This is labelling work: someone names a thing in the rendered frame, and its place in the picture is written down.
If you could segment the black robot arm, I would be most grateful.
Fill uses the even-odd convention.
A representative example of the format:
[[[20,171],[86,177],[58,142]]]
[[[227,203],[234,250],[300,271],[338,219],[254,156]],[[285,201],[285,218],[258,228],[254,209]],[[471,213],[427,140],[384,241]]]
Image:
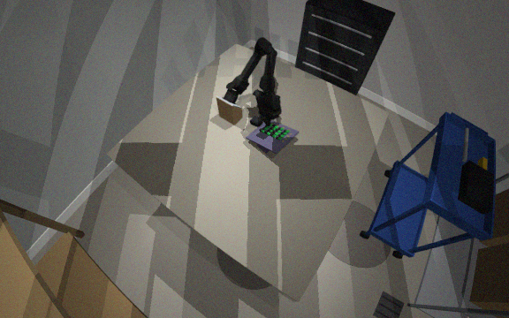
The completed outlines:
[[[275,80],[274,80],[274,70],[277,59],[277,52],[272,47],[272,43],[266,40],[265,38],[259,38],[254,46],[254,54],[250,57],[247,62],[243,72],[240,76],[236,76],[235,79],[226,85],[228,88],[224,100],[228,102],[234,103],[236,102],[238,95],[241,95],[245,90],[247,90],[248,78],[252,74],[255,67],[258,65],[259,61],[261,61],[262,56],[266,56],[265,62],[265,72],[261,77],[261,81],[259,87],[262,91],[256,89],[252,95],[255,95],[257,104],[259,106],[267,106],[264,111],[264,116],[268,116],[271,119],[279,118],[279,115],[282,114],[282,110],[279,107],[280,105],[280,96],[275,95]],[[235,90],[233,90],[235,89]],[[269,107],[269,108],[268,108]]]

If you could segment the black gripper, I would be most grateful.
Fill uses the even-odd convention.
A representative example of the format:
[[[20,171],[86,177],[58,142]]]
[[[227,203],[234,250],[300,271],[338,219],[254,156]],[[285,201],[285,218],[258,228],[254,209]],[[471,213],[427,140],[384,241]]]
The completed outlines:
[[[264,122],[267,126],[270,126],[271,118],[268,117],[268,116],[264,116],[264,111],[266,110],[265,108],[267,106],[266,105],[265,106],[259,106],[257,104],[256,107],[259,108],[258,114],[260,114],[260,116],[258,116],[258,117],[254,116],[253,118],[251,118],[250,119],[250,124],[259,127]]]

